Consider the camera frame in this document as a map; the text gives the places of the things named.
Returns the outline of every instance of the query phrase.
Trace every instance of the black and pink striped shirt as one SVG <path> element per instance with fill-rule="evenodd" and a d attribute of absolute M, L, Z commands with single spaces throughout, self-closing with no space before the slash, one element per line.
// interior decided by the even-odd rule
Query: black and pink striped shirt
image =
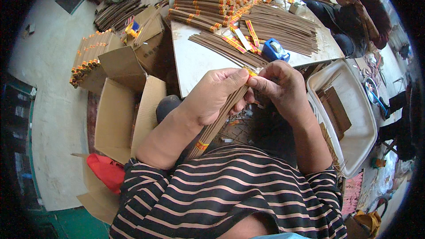
<path fill-rule="evenodd" d="M 173 175 L 130 159 L 110 238 L 216 238 L 260 212 L 277 232 L 344 238 L 332 167 L 303 175 L 260 149 L 224 146 Z"/>

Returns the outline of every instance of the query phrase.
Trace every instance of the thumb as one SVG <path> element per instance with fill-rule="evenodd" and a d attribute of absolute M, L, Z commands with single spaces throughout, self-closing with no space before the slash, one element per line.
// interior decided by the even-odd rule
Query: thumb
<path fill-rule="evenodd" d="M 278 96 L 278 88 L 279 85 L 274 83 L 273 81 L 269 81 L 266 78 L 260 76 L 251 77 L 248 80 L 248 85 L 251 88 L 258 90 L 263 93 L 265 96 L 269 98 L 276 98 Z"/>
<path fill-rule="evenodd" d="M 235 92 L 238 88 L 242 87 L 248 79 L 248 71 L 246 69 L 240 69 L 234 74 L 227 77 L 221 83 L 223 84 L 224 91 L 227 94 Z"/>

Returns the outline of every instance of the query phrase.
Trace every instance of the red shirt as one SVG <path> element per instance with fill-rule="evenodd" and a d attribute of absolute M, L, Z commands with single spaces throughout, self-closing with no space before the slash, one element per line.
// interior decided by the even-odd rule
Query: red shirt
<path fill-rule="evenodd" d="M 360 0 L 369 13 L 370 18 L 379 32 L 379 38 L 371 38 L 376 48 L 382 49 L 388 42 L 391 32 L 391 22 L 383 4 L 379 0 Z"/>

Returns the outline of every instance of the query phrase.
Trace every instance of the blue pants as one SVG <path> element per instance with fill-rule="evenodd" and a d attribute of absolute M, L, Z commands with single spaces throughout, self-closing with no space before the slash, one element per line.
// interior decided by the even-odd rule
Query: blue pants
<path fill-rule="evenodd" d="M 316 15 L 316 17 L 333 32 L 333 37 L 340 46 L 346 57 L 351 56 L 354 52 L 354 44 L 350 37 L 340 32 L 338 26 L 332 21 L 331 16 L 323 7 L 322 3 L 314 0 L 307 1 L 307 7 Z"/>

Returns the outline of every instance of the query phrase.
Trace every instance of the fingernail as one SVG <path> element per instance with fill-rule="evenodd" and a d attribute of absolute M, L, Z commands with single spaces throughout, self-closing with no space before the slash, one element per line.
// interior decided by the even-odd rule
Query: fingernail
<path fill-rule="evenodd" d="M 238 70 L 238 75 L 241 77 L 246 77 L 248 75 L 248 71 L 246 69 Z"/>
<path fill-rule="evenodd" d="M 254 79 L 253 77 L 251 77 L 248 80 L 248 85 L 250 85 L 250 86 L 256 86 L 257 85 L 257 82 L 258 81 L 256 79 Z"/>

